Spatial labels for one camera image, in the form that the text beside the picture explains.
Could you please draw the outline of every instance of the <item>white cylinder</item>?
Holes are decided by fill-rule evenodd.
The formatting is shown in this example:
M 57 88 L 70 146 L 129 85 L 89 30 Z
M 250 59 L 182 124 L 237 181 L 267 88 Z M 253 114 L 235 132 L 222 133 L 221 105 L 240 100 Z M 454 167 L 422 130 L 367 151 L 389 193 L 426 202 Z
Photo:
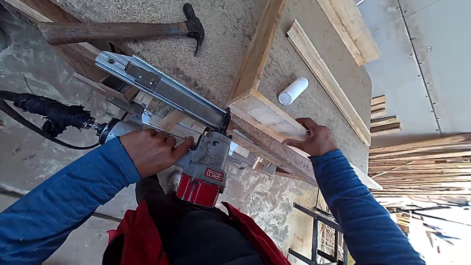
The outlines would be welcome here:
M 308 85 L 309 81 L 304 77 L 294 80 L 293 83 L 278 95 L 278 101 L 285 106 L 290 105 L 303 91 L 306 90 Z

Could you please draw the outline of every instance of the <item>claw hammer head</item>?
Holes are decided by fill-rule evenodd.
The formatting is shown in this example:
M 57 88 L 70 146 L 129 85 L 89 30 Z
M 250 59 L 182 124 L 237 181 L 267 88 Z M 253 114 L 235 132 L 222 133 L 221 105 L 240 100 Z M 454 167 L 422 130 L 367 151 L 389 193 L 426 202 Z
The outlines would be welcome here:
M 188 34 L 187 37 L 196 39 L 196 50 L 195 56 L 200 49 L 201 43 L 204 40 L 204 29 L 203 25 L 199 18 L 196 17 L 195 11 L 193 10 L 193 6 L 190 3 L 186 3 L 183 6 L 183 13 L 187 18 L 185 24 L 187 25 Z

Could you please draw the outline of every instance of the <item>blue long sleeve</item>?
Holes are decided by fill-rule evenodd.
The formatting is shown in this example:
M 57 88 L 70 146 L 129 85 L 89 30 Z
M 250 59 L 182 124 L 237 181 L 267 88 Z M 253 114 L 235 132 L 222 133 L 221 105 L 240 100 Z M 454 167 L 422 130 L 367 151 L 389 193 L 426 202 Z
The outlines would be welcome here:
M 118 138 L 77 159 L 0 214 L 0 264 L 40 264 L 70 232 L 140 180 Z
M 357 264 L 425 264 L 340 150 L 310 160 L 322 195 Z

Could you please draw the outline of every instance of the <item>wooden hammer handle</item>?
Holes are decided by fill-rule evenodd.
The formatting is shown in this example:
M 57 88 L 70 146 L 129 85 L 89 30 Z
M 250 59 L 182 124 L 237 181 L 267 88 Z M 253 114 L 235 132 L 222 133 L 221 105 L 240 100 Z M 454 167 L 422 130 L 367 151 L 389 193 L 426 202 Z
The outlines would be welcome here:
M 52 23 L 37 24 L 51 45 L 86 41 L 142 40 L 188 34 L 185 22 L 152 23 Z

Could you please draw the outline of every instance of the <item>finger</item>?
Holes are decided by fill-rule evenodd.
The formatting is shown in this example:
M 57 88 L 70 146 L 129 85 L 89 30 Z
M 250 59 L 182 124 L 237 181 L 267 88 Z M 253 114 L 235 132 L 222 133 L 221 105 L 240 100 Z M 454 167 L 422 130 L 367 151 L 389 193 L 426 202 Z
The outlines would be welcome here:
M 296 147 L 297 149 L 301 149 L 301 150 L 302 150 L 302 147 L 304 146 L 303 141 L 298 141 L 298 140 L 295 140 L 295 139 L 286 139 L 286 140 L 283 141 L 282 144 L 283 145 L 293 146 L 293 147 Z
M 160 131 L 160 132 L 157 132 L 154 137 L 162 139 L 163 141 L 165 141 L 165 139 L 167 138 L 167 133 L 163 132 L 163 131 Z
M 190 150 L 191 146 L 193 145 L 193 141 L 195 139 L 193 136 L 187 137 L 183 143 L 179 144 L 177 147 L 173 149 L 173 155 L 175 156 L 175 159 L 178 160 L 182 156 L 184 156 L 188 150 Z
M 311 118 L 297 118 L 296 121 L 308 129 L 311 134 L 319 126 Z
M 143 130 L 144 132 L 148 133 L 150 136 L 154 136 L 157 134 L 157 131 L 152 129 L 152 128 L 147 128 L 145 130 Z
M 173 136 L 168 136 L 167 139 L 165 139 L 165 143 L 172 146 L 172 148 L 173 148 L 177 144 L 177 139 L 175 139 L 175 137 L 173 137 Z

